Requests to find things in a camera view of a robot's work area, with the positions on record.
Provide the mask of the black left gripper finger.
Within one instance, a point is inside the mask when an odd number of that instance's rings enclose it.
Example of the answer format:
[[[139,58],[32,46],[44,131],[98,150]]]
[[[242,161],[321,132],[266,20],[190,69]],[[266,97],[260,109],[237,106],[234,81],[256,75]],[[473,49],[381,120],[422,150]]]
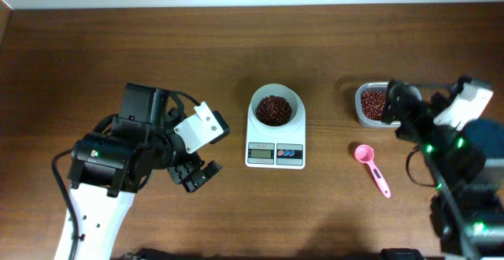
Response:
[[[204,169],[197,169],[183,182],[186,192],[196,192],[207,181],[217,175],[221,169],[222,165],[215,161],[211,161]]]
[[[198,170],[198,165],[193,165],[191,162],[183,162],[167,168],[174,184],[182,184]]]

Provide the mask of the pink measuring scoop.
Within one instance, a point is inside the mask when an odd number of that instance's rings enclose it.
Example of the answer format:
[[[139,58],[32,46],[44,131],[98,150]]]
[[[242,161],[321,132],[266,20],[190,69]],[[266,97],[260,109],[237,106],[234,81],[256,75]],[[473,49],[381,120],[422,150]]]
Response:
[[[369,167],[370,173],[372,174],[372,177],[375,180],[375,183],[380,192],[385,198],[389,199],[391,197],[391,189],[389,188],[383,174],[374,162],[375,153],[373,148],[366,144],[357,146],[354,151],[354,158],[358,162],[366,164]]]

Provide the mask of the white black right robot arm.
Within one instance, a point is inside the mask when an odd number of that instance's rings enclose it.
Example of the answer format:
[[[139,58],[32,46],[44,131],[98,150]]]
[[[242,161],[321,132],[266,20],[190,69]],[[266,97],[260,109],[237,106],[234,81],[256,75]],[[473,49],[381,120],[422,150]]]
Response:
[[[503,126],[481,118],[493,90],[463,76],[418,98],[412,84],[391,80],[382,121],[399,122],[395,135],[414,143],[424,157],[432,186],[430,220],[442,252],[465,259],[503,257]]]

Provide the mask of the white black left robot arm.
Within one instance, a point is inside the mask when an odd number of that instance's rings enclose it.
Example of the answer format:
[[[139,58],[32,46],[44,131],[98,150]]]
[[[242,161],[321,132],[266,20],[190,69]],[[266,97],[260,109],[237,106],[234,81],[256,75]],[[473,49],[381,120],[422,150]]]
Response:
[[[220,170],[205,163],[197,151],[230,132],[221,114],[193,101],[195,112],[184,112],[182,91],[127,84],[119,113],[102,119],[72,149],[66,187],[51,169],[67,208],[57,247],[57,259],[108,259],[135,195],[153,171],[165,170],[186,192],[197,191]]]

